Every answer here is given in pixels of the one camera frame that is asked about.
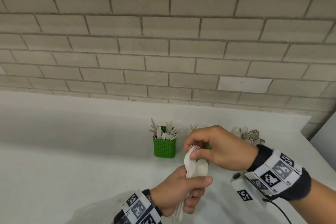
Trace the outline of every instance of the finger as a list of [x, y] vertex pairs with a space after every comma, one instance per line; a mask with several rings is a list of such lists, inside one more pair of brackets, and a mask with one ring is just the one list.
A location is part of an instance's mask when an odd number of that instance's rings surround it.
[[188, 191], [198, 188], [206, 188], [212, 184], [211, 176], [198, 176], [193, 178], [184, 178]]
[[200, 197], [188, 197], [185, 201], [184, 201], [184, 205], [185, 206], [189, 206], [189, 207], [195, 207], [198, 202], [200, 201]]
[[208, 149], [194, 150], [190, 154], [190, 159], [192, 159], [192, 160], [205, 159], [207, 161], [213, 162], [212, 158], [213, 158], [212, 150], [208, 150]]
[[210, 129], [211, 128], [198, 128], [194, 129], [184, 142], [184, 152], [187, 153], [192, 145], [197, 142], [210, 142]]
[[193, 197], [203, 197], [204, 196], [205, 189], [194, 189], [191, 195]]
[[193, 214], [194, 211], [195, 211], [195, 208], [193, 208], [193, 207], [189, 207], [189, 206], [184, 206], [184, 207], [183, 207], [183, 211], [184, 211], [185, 213], [188, 213], [188, 214]]

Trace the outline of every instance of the green utensil holder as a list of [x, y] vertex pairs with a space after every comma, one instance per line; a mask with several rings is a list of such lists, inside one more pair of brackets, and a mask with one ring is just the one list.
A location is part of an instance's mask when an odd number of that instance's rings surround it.
[[[161, 126], [163, 133], [166, 132], [166, 126]], [[176, 139], [172, 141], [156, 139], [153, 136], [154, 156], [158, 158], [174, 158], [176, 152]]]

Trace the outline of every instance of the white countertop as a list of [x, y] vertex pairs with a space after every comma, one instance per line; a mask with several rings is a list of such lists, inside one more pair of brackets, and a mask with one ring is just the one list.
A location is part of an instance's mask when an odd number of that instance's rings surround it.
[[[157, 122], [181, 122], [174, 159], [154, 157], [151, 117]], [[294, 114], [0, 92], [0, 223], [64, 224], [88, 205], [103, 205], [102, 201], [122, 192], [157, 185], [183, 164], [183, 141], [195, 121], [226, 129], [234, 125], [256, 128], [268, 146], [283, 151], [312, 177], [335, 189], [336, 173], [299, 132], [308, 119]], [[209, 175], [214, 182], [196, 213], [186, 214], [183, 222], [251, 224], [229, 185], [232, 174], [211, 165]], [[287, 202], [275, 202], [293, 223], [305, 223]], [[273, 206], [267, 210], [280, 223], [287, 222]], [[106, 209], [105, 213], [114, 216], [118, 211]]]

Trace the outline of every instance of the brick wall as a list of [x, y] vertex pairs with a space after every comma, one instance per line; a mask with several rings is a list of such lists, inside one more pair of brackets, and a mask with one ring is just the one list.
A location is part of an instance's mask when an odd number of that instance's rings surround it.
[[0, 0], [0, 89], [305, 113], [310, 138], [336, 108], [335, 21], [336, 0]]

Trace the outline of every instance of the white plastic fork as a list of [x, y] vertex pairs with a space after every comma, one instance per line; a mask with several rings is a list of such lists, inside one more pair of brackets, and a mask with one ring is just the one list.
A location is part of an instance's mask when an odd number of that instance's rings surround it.
[[[196, 161], [190, 159], [190, 154], [192, 151], [199, 149], [200, 147], [197, 145], [192, 145], [187, 152], [187, 154], [184, 157], [184, 166], [187, 170], [186, 178], [192, 178], [196, 175]], [[184, 201], [180, 202], [176, 208], [175, 212], [175, 218], [178, 221], [182, 221], [183, 218], [183, 207], [184, 207]]]

